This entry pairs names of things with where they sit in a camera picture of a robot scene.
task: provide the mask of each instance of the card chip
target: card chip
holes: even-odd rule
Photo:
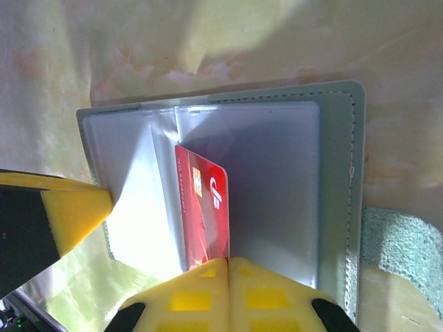
[[[192,168],[192,177],[194,178],[194,191],[197,195],[202,197],[201,195],[201,173],[200,170],[193,167]]]

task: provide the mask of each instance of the black component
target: black component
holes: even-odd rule
[[[145,307],[144,303],[137,302],[120,310],[109,323],[105,332],[132,332]]]
[[[326,299],[313,299],[311,305],[327,332],[360,332],[339,305]]]
[[[40,191],[0,185],[0,299],[60,259]]]
[[[1,332],[39,332],[39,330],[25,317],[18,317],[9,323],[5,329],[1,330]]]
[[[59,329],[45,320],[33,307],[24,301],[24,299],[15,292],[9,294],[3,299],[5,307],[12,309],[16,318],[3,331],[22,331],[22,332],[57,332]]]
[[[12,321],[15,317],[14,309],[6,309],[5,311],[0,311],[0,329],[4,327],[7,323]]]

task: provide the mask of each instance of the card holder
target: card holder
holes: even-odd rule
[[[127,238],[128,243],[131,240],[135,242],[137,237],[141,241],[151,241],[152,243],[162,243],[162,241],[163,244],[164,241],[181,243],[183,235],[180,235],[177,230],[170,232],[175,227],[172,221],[176,218],[171,217],[171,212],[165,212],[167,207],[177,206],[176,199],[172,195],[168,195],[171,184],[165,181],[167,178],[177,177],[175,170],[168,166],[170,163],[174,164],[172,154],[168,155],[168,151],[172,145],[181,142],[181,140],[183,140],[186,147],[195,150],[205,149],[205,145],[202,145],[201,140],[199,140],[198,129],[194,128],[189,131],[185,125],[181,125],[180,121],[183,116],[192,118],[193,112],[198,113],[198,110],[188,108],[186,112],[183,112],[180,108],[175,108],[176,111],[171,112],[171,108],[198,104],[207,104],[210,108],[211,105],[215,107],[232,103],[236,106],[239,103],[257,103],[257,105],[261,105],[267,102],[314,102],[318,105],[320,138],[319,144],[317,144],[319,150],[317,179],[319,190],[316,211],[318,213],[319,229],[317,278],[314,285],[332,295],[345,308],[347,314],[355,320],[358,294],[365,122],[365,93],[359,83],[353,81],[331,82],[260,91],[157,100],[117,107],[100,107],[79,110],[78,122],[84,150],[94,180],[110,188],[117,201],[123,199],[125,190],[127,190],[126,185],[130,185],[135,180],[138,181],[139,187],[150,186],[156,194],[151,195],[151,200],[146,199],[146,197],[142,199],[142,195],[139,195],[140,198],[134,202],[138,202],[138,205],[144,204],[144,208],[132,211],[131,217],[143,216],[145,220],[148,219],[153,223],[152,227],[155,224],[153,221],[157,218],[168,220],[168,224],[163,225],[163,228],[156,229],[156,236],[152,232],[148,232],[149,229],[146,228],[146,225],[144,226],[145,229],[134,228],[132,237],[128,236]],[[217,121],[217,116],[212,117],[214,118],[212,120],[214,125],[222,123]],[[136,119],[134,126],[129,125],[134,119]],[[118,133],[119,126],[120,128],[126,127],[127,130],[124,135]],[[271,140],[272,137],[263,135],[263,140],[265,139]],[[223,155],[223,146],[215,146],[217,148],[214,151],[219,150],[220,154]],[[240,155],[239,157],[243,155],[240,151],[237,151],[236,154]],[[114,159],[113,163],[109,162],[110,156]],[[136,158],[137,161],[128,163],[127,161],[131,158]],[[235,169],[233,161],[234,159],[222,160],[223,163],[226,162],[228,169],[230,167],[233,169],[234,172],[232,170],[231,172],[233,172],[234,177],[238,174],[238,177],[241,178],[243,173]],[[132,171],[137,169],[144,171],[145,174],[151,174],[151,176],[133,177],[134,173]],[[118,205],[116,205],[114,212],[118,212]],[[125,217],[122,210],[120,212],[120,218],[117,218],[120,219],[120,223],[124,219],[124,223],[128,228],[135,227],[130,224],[132,218]],[[109,230],[112,223],[113,221],[108,219],[105,232]],[[143,233],[150,233],[149,240],[141,236]],[[125,243],[114,243],[115,246],[112,249],[111,242],[112,240],[108,243],[111,254],[116,251],[115,246],[120,246],[121,250],[126,246]],[[254,248],[254,246],[244,246],[243,248],[240,246],[239,248],[247,251],[248,248]],[[177,264],[174,264],[174,268],[162,271],[157,275],[161,280],[180,273],[185,268],[183,257],[180,257],[177,252],[180,252],[177,247],[164,246],[163,250],[151,250],[140,252],[140,254],[144,255],[145,260],[151,266],[160,266],[165,259],[175,260]],[[252,252],[251,250],[250,255],[259,256],[259,252],[255,250]],[[130,261],[131,258],[126,258],[125,263],[135,264],[134,260]]]
[[[177,107],[176,118],[179,144],[228,174],[231,256],[246,257],[315,288],[317,104]]]

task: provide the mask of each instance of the green cloth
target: green cloth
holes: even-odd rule
[[[443,319],[443,234],[419,218],[364,207],[361,263],[415,285]]]

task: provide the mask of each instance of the stitching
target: stitching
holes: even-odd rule
[[[310,93],[290,93],[290,94],[281,94],[281,95],[262,95],[258,97],[249,97],[249,98],[234,98],[234,99],[225,99],[225,100],[218,100],[211,102],[212,104],[221,104],[225,102],[241,102],[241,101],[247,101],[247,100],[263,100],[263,99],[271,99],[271,98],[285,98],[287,96],[298,96],[298,97],[304,97],[308,95],[321,95],[323,93],[331,94],[331,93],[342,93],[344,95],[349,96],[351,101],[351,108],[352,108],[352,125],[351,125],[351,136],[350,136],[350,170],[349,170],[349,192],[348,192],[348,198],[347,198],[347,234],[346,234],[346,257],[345,257],[345,311],[348,315],[352,315],[355,319],[355,312],[350,308],[350,296],[351,296],[351,289],[350,289],[350,271],[352,268],[352,260],[351,260],[351,252],[350,252],[350,233],[351,233],[351,207],[352,207],[352,183],[354,180],[354,173],[355,173],[355,166],[354,166],[354,144],[355,144],[355,102],[354,97],[351,93],[347,91],[315,91]]]

